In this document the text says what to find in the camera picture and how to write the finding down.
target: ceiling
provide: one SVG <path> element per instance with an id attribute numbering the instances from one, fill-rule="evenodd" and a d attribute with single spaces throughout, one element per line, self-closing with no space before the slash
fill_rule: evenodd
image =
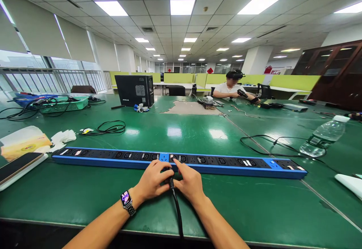
<path id="1" fill-rule="evenodd" d="M 279 0 L 259 15 L 237 15 L 250 0 L 196 0 L 192 15 L 170 15 L 170 0 L 118 0 L 129 16 L 110 17 L 94 1 L 115 0 L 30 0 L 37 5 L 77 24 L 96 35 L 120 45 L 130 45 L 136 54 L 150 61 L 157 61 L 160 54 L 165 61 L 219 62 L 225 58 L 233 62 L 233 55 L 246 56 L 249 48 L 259 45 L 273 46 L 270 59 L 281 50 L 320 47 L 327 34 L 334 30 L 361 22 L 359 14 L 334 14 L 335 11 L 362 0 Z M 257 38 L 271 30 L 280 30 Z M 148 26 L 154 33 L 144 33 Z M 217 27 L 206 31 L 208 27 Z M 197 38 L 195 43 L 184 43 L 184 38 Z M 252 38 L 245 43 L 231 43 L 241 37 Z M 149 43 L 139 43 L 144 38 Z M 156 51 L 147 51 L 154 47 Z M 181 48 L 191 48 L 181 52 Z M 220 52 L 218 48 L 229 48 Z M 287 58 L 299 57 L 302 50 L 294 51 Z"/>

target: office chair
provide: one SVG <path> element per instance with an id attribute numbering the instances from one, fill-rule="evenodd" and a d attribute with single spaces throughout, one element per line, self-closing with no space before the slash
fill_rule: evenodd
<path id="1" fill-rule="evenodd" d="M 185 87 L 169 86 L 169 96 L 186 96 Z"/>
<path id="2" fill-rule="evenodd" d="M 92 86 L 73 86 L 71 93 L 92 93 L 96 94 L 97 92 Z"/>
<path id="3" fill-rule="evenodd" d="M 260 83 L 258 83 L 256 97 L 258 97 L 259 99 L 275 99 L 275 97 L 272 96 L 272 90 L 270 89 L 270 86 Z"/>

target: green plastic basket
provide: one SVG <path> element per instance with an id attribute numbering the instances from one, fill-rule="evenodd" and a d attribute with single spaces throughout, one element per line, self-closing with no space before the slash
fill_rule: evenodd
<path id="1" fill-rule="evenodd" d="M 47 108 L 41 109 L 41 113 L 52 113 L 52 112 L 63 112 L 63 111 L 73 111 L 84 109 L 88 105 L 88 96 L 77 96 L 74 97 L 78 99 L 77 102 L 66 102 L 68 100 L 67 97 L 59 97 L 55 98 L 59 101 L 56 105 L 49 104 Z"/>

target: hand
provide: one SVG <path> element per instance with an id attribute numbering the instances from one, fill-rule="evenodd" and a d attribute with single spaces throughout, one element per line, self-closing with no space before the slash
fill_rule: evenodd
<path id="1" fill-rule="evenodd" d="M 175 158 L 173 161 L 183 177 L 181 181 L 173 180 L 175 187 L 186 196 L 193 206 L 201 203 L 206 198 L 202 189 L 201 174 Z"/>
<path id="2" fill-rule="evenodd" d="M 165 167 L 171 168 L 171 164 L 159 160 L 154 160 L 150 163 L 138 184 L 129 189 L 133 201 L 137 199 L 137 202 L 140 205 L 147 199 L 159 196 L 170 189 L 169 184 L 160 186 L 161 182 L 175 174 L 171 169 L 161 173 L 162 169 Z"/>
<path id="3" fill-rule="evenodd" d="M 238 98 L 240 95 L 237 92 L 230 93 L 230 97 Z"/>

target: watch face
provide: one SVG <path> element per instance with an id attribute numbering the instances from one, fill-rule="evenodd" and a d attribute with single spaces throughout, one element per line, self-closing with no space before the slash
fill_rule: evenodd
<path id="1" fill-rule="evenodd" d="M 122 193 L 121 201 L 123 206 L 126 206 L 129 202 L 131 202 L 131 197 L 129 196 L 128 191 Z"/>

